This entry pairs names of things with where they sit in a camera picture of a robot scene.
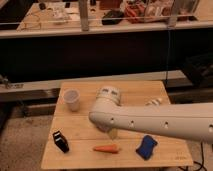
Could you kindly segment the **cream cylindrical end stick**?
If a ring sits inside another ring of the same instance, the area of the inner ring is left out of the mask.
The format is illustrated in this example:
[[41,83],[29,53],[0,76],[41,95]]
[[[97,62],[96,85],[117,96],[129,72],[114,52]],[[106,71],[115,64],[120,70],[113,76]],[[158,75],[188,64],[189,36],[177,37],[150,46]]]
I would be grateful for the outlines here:
[[118,130],[112,129],[112,130],[109,131],[108,135],[111,139],[116,139],[117,135],[118,135]]

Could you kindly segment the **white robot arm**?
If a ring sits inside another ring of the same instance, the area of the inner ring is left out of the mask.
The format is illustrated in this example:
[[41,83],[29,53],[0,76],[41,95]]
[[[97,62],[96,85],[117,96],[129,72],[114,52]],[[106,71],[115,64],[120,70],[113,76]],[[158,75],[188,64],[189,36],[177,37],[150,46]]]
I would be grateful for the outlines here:
[[89,119],[95,125],[213,144],[213,103],[121,106],[115,87],[102,87]]

